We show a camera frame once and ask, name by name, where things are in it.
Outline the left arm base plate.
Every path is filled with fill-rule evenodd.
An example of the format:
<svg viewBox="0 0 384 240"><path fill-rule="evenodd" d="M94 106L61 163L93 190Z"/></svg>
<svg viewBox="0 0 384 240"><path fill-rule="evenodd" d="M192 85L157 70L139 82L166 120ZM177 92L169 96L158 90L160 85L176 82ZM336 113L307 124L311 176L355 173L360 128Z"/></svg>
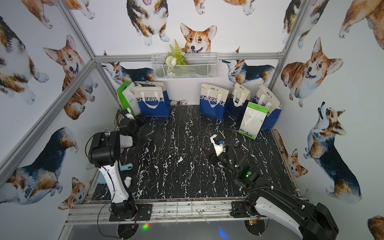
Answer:
<svg viewBox="0 0 384 240"><path fill-rule="evenodd" d="M149 221L151 219L153 205L152 204L138 204L136 205L137 213L135 215L115 216L110 215L110 222L134 222L134 221Z"/></svg>

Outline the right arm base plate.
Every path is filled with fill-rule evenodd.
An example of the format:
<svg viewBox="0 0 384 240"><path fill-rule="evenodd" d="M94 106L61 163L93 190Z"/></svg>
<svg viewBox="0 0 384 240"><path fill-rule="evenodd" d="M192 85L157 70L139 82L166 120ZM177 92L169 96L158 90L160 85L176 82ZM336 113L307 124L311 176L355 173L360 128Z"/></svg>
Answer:
<svg viewBox="0 0 384 240"><path fill-rule="evenodd" d="M259 213L257 212L254 203L244 200L231 202L230 215L233 218L253 218L257 217Z"/></svg>

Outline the blue white bag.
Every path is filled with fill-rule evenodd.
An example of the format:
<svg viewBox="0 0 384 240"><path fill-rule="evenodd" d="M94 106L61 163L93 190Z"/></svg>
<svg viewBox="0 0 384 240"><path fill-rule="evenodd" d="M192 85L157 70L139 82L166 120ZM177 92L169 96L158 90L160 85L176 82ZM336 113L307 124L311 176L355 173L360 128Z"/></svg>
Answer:
<svg viewBox="0 0 384 240"><path fill-rule="evenodd" d="M132 88L140 110L147 117L168 118L170 99L164 82L135 82Z"/></svg>

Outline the green white bag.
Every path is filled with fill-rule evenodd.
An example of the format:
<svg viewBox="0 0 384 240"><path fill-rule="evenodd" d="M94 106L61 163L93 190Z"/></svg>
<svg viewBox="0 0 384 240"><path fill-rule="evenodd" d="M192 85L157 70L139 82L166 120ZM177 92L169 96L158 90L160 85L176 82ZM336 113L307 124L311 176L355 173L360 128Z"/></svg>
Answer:
<svg viewBox="0 0 384 240"><path fill-rule="evenodd" d="M249 102L240 125L239 134L255 140L268 112L269 108Z"/></svg>
<svg viewBox="0 0 384 240"><path fill-rule="evenodd" d="M141 110L133 92L133 87L135 87L133 82L123 82L117 89L117 95L122 109L129 109L131 114L136 116L141 113Z"/></svg>

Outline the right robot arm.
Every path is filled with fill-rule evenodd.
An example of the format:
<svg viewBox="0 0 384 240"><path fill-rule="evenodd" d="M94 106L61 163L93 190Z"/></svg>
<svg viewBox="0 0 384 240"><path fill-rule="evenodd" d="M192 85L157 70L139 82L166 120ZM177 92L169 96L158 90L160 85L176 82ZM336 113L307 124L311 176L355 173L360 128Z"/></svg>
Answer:
<svg viewBox="0 0 384 240"><path fill-rule="evenodd" d="M272 184L247 163L239 149L234 153L208 149L203 152L210 162L223 166L231 174L233 183L248 193L245 200L232 203L233 218L268 217L303 240L337 238L339 228L325 205L313 205Z"/></svg>

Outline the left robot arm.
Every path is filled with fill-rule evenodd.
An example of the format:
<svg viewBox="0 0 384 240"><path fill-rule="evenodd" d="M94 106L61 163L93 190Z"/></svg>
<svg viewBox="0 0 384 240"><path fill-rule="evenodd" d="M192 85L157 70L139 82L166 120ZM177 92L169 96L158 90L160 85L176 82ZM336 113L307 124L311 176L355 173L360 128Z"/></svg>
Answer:
<svg viewBox="0 0 384 240"><path fill-rule="evenodd" d="M119 114L123 118L118 122L118 130L94 134L90 138L92 142L86 156L106 180L112 196L112 214L118 218L132 219L138 210L129 190L132 178L122 177L121 150L134 146L134 138L147 119L145 113L134 116L127 109Z"/></svg>

